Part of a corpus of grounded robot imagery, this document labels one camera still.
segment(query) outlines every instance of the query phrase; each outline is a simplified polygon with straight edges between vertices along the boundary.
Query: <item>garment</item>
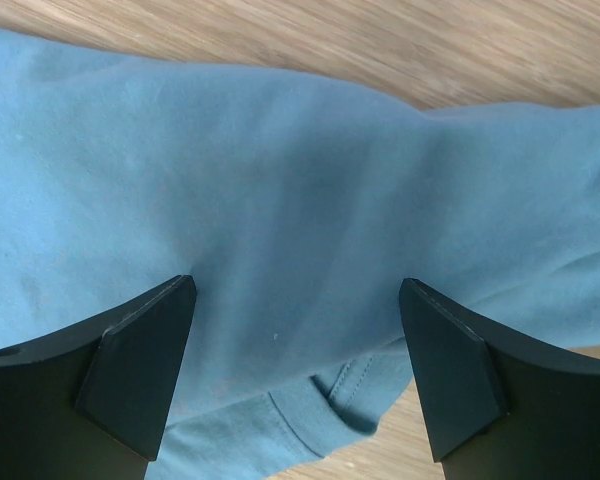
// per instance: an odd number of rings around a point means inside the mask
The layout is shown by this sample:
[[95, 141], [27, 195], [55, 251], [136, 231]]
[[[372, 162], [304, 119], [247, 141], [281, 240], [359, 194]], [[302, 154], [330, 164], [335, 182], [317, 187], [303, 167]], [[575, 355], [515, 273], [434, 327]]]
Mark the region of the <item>garment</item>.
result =
[[405, 277], [600, 343], [600, 106], [421, 112], [297, 72], [0, 31], [0, 348], [199, 290], [147, 478], [262, 478], [373, 433]]

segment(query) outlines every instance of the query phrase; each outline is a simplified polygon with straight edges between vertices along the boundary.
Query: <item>black plastic part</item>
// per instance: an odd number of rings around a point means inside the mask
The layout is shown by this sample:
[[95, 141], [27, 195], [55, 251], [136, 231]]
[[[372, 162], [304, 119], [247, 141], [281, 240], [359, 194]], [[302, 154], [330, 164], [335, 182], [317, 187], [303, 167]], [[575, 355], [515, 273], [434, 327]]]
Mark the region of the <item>black plastic part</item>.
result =
[[178, 276], [0, 350], [0, 480], [141, 480], [156, 454], [196, 289]]
[[[400, 305], [432, 449], [456, 444], [442, 456], [448, 480], [600, 480], [600, 360], [505, 327], [417, 280], [403, 282]], [[437, 327], [445, 322], [453, 328]], [[466, 340], [457, 330], [482, 339], [491, 362], [459, 359], [466, 347], [455, 344]], [[450, 355], [431, 354], [450, 345]], [[475, 378], [492, 368], [508, 414], [476, 434], [464, 415], [481, 417], [468, 412], [486, 401]]]

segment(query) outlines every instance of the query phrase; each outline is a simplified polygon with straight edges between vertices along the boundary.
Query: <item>wooden surface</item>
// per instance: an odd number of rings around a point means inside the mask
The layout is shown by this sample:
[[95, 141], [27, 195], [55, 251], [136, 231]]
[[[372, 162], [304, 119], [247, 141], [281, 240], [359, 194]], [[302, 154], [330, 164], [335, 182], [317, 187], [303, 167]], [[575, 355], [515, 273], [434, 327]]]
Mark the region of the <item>wooden surface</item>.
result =
[[[600, 0], [0, 0], [0, 27], [173, 60], [317, 72], [422, 108], [600, 103]], [[442, 474], [410, 388], [377, 438], [278, 478]]]

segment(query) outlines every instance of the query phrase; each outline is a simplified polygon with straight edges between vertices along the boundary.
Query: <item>wood grain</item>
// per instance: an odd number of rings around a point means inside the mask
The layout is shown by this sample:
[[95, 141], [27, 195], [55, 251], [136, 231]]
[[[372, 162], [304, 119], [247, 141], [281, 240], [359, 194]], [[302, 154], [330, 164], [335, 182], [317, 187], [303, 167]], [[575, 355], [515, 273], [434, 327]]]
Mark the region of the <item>wood grain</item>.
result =
[[[315, 72], [421, 108], [600, 103], [600, 0], [0, 0], [0, 27], [171, 60]], [[376, 438], [277, 478], [442, 472], [412, 386]]]

